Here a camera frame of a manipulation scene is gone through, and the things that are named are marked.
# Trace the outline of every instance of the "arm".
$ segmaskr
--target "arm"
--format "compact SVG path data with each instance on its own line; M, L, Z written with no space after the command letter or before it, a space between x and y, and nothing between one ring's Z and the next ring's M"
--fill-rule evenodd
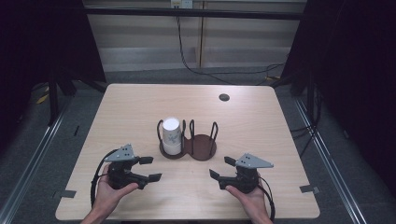
M102 223L119 204L120 199L138 188L136 183L129 184L122 189L113 189L108 185L108 165L103 169L98 182L98 190L95 203L91 212L85 216L81 224Z
M265 195L259 189L255 188L248 194L244 194L233 186L225 188L229 191L244 207L247 216L250 217L254 224L272 224L273 222L268 217L267 209L265 207Z

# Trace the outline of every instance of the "table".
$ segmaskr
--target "table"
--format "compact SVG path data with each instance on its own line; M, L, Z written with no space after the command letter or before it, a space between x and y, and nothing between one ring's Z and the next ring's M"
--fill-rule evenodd
M229 101L219 99L223 93ZM168 117L187 123L194 119L195 134L210 134L215 121L219 125L215 156L209 161L196 161L190 155L166 159L159 150L157 124ZM314 218L320 213L314 194L300 190L309 182L272 88L112 84L66 187L77 193L61 199L57 218L83 219L88 214L91 180L100 160L128 143L135 155L154 157L152 164L133 166L134 173L163 176L125 196L108 219L247 219L240 203L209 176L209 169L235 176L235 168L224 163L224 157L239 159L245 152L275 166L259 172L274 194L276 218Z

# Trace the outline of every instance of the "power outlet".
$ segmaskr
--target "power outlet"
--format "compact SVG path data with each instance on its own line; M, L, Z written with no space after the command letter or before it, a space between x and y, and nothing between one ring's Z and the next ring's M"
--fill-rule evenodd
M192 0L181 0L181 8L192 8Z
M171 0L171 8L181 8L181 0Z

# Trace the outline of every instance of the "hand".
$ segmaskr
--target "hand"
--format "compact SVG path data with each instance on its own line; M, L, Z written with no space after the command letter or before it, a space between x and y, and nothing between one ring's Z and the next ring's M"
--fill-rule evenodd
M265 195L259 188L255 188L248 194L242 193L239 189L230 185L225 189L239 200L247 213L247 216L250 217L254 224L273 223L268 217L267 209L265 207Z
M102 176L99 179L96 200L92 210L81 223L101 223L116 209L123 196L139 187L136 183L132 183L122 189L113 189L108 184L107 171L108 165L103 169Z

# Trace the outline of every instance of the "brown cup holder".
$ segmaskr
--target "brown cup holder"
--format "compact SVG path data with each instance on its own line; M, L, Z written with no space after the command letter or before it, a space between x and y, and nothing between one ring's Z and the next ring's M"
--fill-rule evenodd
M163 123L163 120L160 120L157 125L157 134L158 139L160 140L160 151L161 153L168 159L175 160L182 158L186 154L190 154L191 157L198 161L207 161L211 159L216 153L216 137L218 136L219 127L216 122L213 122L212 131L210 132L210 136L206 134L197 134L194 133L194 120L192 119L190 122L190 133L191 139L187 139L185 136L186 131L186 120L183 120L183 127L181 132L181 151L176 155L169 155L163 149L163 140L160 135L160 125Z

